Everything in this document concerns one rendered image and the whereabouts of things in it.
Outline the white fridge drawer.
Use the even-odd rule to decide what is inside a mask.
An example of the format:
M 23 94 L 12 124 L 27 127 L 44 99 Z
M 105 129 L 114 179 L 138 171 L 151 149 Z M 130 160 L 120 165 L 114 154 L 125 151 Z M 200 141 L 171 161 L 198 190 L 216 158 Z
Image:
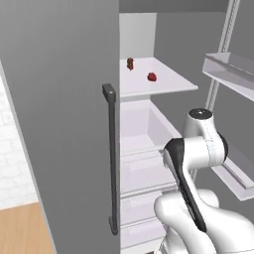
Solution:
M 151 104 L 145 108 L 124 109 L 120 114 L 120 154 L 122 156 L 162 150 L 181 134 L 162 112 Z

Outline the clear fridge door bin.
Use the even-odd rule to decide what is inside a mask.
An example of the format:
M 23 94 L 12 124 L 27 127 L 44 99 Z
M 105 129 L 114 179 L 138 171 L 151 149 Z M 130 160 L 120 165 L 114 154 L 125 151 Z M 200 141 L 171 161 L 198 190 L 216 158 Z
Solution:
M 254 198 L 254 162 L 243 155 L 232 144 L 221 166 L 212 167 L 232 193 L 240 200 Z
M 254 61 L 233 53 L 206 54 L 202 72 L 254 102 Z

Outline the grey fridge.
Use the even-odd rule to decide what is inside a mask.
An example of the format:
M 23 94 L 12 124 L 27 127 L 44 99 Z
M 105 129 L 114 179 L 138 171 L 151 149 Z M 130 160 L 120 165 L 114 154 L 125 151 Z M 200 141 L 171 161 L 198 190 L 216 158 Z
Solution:
M 0 63 L 56 254 L 120 254 L 109 225 L 108 103 L 122 13 L 223 12 L 228 0 L 0 0 Z

